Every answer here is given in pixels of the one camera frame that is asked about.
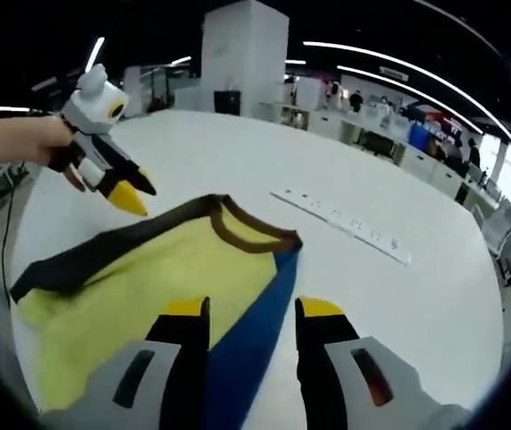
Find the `white round table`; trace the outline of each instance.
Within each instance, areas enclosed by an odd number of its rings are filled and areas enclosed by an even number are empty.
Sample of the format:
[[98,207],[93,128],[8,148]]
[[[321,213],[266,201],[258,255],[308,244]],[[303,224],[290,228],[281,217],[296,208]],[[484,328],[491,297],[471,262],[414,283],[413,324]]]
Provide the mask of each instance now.
[[[165,111],[120,123],[112,134],[158,189],[156,197],[142,194],[151,216],[204,194],[231,194],[254,216],[299,232],[294,295],[337,304],[360,336],[412,365],[434,400],[472,408],[492,385],[503,344],[498,283],[481,232],[460,205],[367,153],[253,119]],[[393,234],[411,263],[270,195],[290,186]],[[45,169],[22,216],[12,282],[31,262],[139,220]],[[42,407],[36,334],[17,311],[13,325],[25,380]],[[305,428],[297,362],[290,306],[245,428]]]

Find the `black ceiling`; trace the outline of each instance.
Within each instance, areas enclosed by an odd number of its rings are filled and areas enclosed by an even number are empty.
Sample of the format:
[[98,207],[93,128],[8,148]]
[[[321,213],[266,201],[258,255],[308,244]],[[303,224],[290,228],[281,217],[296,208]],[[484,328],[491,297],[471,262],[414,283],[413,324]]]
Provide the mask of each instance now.
[[[431,0],[482,34],[498,51],[436,9],[413,0],[264,0],[290,17],[288,58],[314,69],[348,65],[376,72],[385,64],[349,51],[304,47],[316,40],[364,47],[418,65],[471,94],[511,122],[511,1]],[[96,38],[107,37],[99,61],[112,73],[127,65],[163,64],[193,56],[200,69],[204,14],[233,0],[85,0],[0,3],[0,103],[30,102],[30,87],[82,67]],[[424,75],[404,69],[409,85],[468,117],[475,107]]]

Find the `power strip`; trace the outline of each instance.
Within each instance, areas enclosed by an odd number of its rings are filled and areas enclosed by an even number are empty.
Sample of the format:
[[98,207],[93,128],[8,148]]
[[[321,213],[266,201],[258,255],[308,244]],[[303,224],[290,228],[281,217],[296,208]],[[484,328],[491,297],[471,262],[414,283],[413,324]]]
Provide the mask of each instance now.
[[348,235],[374,246],[382,253],[389,255],[402,264],[406,265],[411,262],[409,251],[394,237],[369,227],[360,219],[340,213],[331,205],[321,202],[307,193],[293,188],[285,188],[280,191],[271,191],[271,194],[322,219],[327,224],[344,231]]

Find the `white tabletop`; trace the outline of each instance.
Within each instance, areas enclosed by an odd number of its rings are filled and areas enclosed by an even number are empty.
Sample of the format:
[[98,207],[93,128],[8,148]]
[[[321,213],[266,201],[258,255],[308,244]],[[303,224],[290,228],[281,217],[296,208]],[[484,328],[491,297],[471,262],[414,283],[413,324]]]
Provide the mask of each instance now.
[[[159,195],[143,197],[152,216],[220,193],[260,219],[295,228],[304,247],[294,294],[337,304],[360,336],[374,336],[414,366],[438,402],[472,407],[496,378],[503,323],[492,261],[469,211],[439,191],[338,142],[234,116],[164,111],[118,124],[113,137],[152,176]],[[411,263],[269,194],[286,186],[394,234]],[[44,170],[22,216],[12,281],[31,262],[138,220]],[[36,336],[16,312],[13,323],[25,379],[41,405]],[[297,362],[290,306],[245,428],[305,428]]]

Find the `yellow cloth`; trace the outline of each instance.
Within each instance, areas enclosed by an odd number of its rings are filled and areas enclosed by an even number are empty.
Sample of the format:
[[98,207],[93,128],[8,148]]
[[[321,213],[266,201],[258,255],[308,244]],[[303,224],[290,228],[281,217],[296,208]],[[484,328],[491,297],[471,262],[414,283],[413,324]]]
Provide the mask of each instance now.
[[[226,208],[228,230],[252,243],[277,239],[242,224]],[[210,348],[276,273],[273,253],[248,254],[221,240],[209,217],[139,246],[96,273],[72,298],[34,288],[19,302],[39,329],[39,387],[50,409],[80,398],[89,374],[129,340],[144,339],[170,302],[210,298]]]

